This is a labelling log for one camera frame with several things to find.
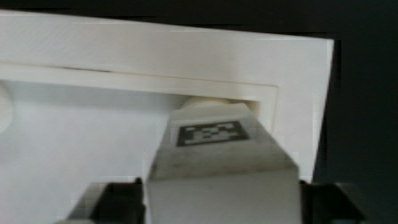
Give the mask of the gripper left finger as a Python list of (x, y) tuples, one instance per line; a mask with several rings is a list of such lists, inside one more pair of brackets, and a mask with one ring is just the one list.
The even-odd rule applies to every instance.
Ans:
[(145, 224), (145, 184), (111, 183), (95, 206), (95, 224)]

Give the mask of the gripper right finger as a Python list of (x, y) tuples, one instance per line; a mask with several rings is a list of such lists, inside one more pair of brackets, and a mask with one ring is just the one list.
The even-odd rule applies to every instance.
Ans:
[(367, 216), (337, 183), (301, 181), (303, 224), (367, 224)]

